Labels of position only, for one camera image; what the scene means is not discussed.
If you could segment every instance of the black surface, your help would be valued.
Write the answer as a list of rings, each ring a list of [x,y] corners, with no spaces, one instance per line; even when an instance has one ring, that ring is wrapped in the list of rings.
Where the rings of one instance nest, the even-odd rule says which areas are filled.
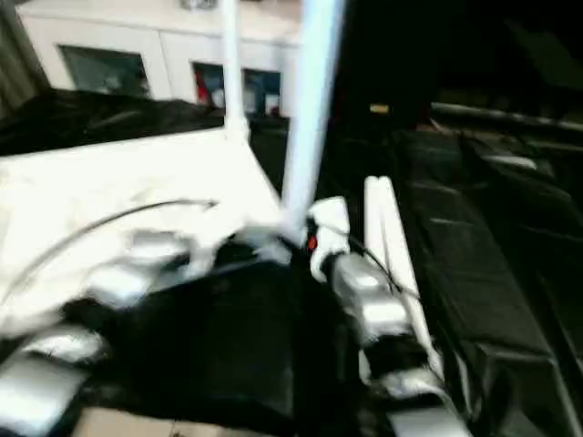
[[[23,153],[219,123],[180,102],[59,93],[5,120],[0,144],[4,154]],[[505,437],[577,435],[581,155],[521,150],[537,160],[533,171],[486,160],[511,154],[505,145],[358,126],[349,136],[342,128],[342,135],[337,127],[329,132],[317,197],[346,196],[353,232],[362,235],[364,178],[392,177],[432,333],[445,351],[456,349],[471,364],[489,400],[473,429],[495,425]],[[286,135],[285,123],[252,124],[251,147],[277,189]],[[317,324],[318,315],[310,317]],[[261,319],[247,322],[261,325]],[[455,393],[455,377],[449,381]]]

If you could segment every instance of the black fabric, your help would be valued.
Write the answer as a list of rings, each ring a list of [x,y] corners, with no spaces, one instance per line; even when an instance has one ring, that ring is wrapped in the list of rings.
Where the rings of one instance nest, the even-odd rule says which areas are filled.
[[[545,170],[493,162],[470,139],[441,141],[409,136],[393,161],[430,322],[447,315],[441,337],[460,340],[500,435],[577,435],[577,205]]]

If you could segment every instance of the white panel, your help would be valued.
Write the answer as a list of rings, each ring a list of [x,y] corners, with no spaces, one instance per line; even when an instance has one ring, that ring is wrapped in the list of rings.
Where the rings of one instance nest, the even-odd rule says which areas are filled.
[[[139,54],[151,95],[171,98],[159,32],[32,16],[23,16],[23,23],[52,87],[75,89],[58,46],[78,46]]]
[[[162,46],[169,70],[174,98],[197,102],[192,62],[223,64],[223,46],[219,37],[161,33]],[[292,113],[295,54],[291,46],[279,46],[251,41],[240,44],[241,67],[281,73],[281,112]]]

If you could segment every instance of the white tube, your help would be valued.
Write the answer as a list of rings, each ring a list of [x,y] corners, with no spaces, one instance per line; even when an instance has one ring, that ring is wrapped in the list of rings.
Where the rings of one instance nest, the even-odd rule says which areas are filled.
[[[388,268],[384,257],[384,237],[381,223],[381,200],[378,178],[369,176],[364,180],[364,246]]]
[[[298,95],[283,181],[283,231],[297,243],[303,239],[306,213],[313,203],[320,171],[344,0],[305,0],[302,9]]]
[[[239,1],[220,0],[223,19],[223,75],[225,81],[225,128],[247,139],[249,128],[243,110],[243,85],[239,51]]]
[[[411,322],[417,340],[427,350],[431,368],[439,375],[443,376],[443,365],[441,358],[433,347],[431,335],[427,328],[427,321],[423,306],[419,298],[419,289],[413,270],[413,263],[409,256],[409,248],[405,239],[401,214],[394,195],[393,183],[391,179],[383,177],[379,179],[379,188],[382,194],[382,222],[384,230],[384,246],[386,249],[386,260],[393,275],[394,281],[417,296],[404,294],[404,303],[409,309]]]

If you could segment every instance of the white surface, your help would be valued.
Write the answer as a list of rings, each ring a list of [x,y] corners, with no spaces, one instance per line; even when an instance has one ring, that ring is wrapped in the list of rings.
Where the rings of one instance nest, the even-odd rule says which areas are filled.
[[[397,199],[393,190],[393,183],[387,177],[379,178],[380,190],[382,191],[381,214],[384,235],[385,257],[388,268],[393,275],[394,281],[404,287],[409,292],[417,296],[404,294],[404,303],[409,309],[411,321],[417,340],[425,347],[432,369],[440,376],[443,376],[443,366],[439,354],[433,347],[427,321],[425,320],[423,306],[419,300],[419,289],[413,270],[413,263],[409,256],[409,248],[404,235],[401,214],[397,205]]]
[[[186,11],[179,0],[32,0],[18,14],[65,18],[109,25],[142,27],[219,36],[223,23],[219,8]],[[299,0],[241,2],[243,40],[297,45],[300,37]]]
[[[303,96],[297,102],[301,116],[291,119],[283,179],[285,229],[296,242],[301,241],[318,182],[343,13],[344,0],[311,0],[304,4],[296,83]]]
[[[245,223],[280,219],[277,195],[251,150],[225,141],[223,129],[4,158],[0,187],[0,297],[42,250],[97,219],[173,198],[221,202],[209,213],[184,207],[140,213],[81,240],[11,300],[8,309],[23,326],[78,295],[87,268],[118,255],[132,229],[193,234],[205,248]]]
[[[222,65],[224,55],[220,38],[176,32],[162,32],[160,38],[173,97],[197,103],[198,92],[192,62]],[[254,41],[240,43],[240,62],[243,68],[281,73],[281,113],[285,116],[293,114],[297,52],[298,50],[291,46]]]
[[[52,87],[76,89],[59,46],[91,47],[139,54],[152,97],[171,98],[157,31],[33,16],[23,16],[22,21]]]

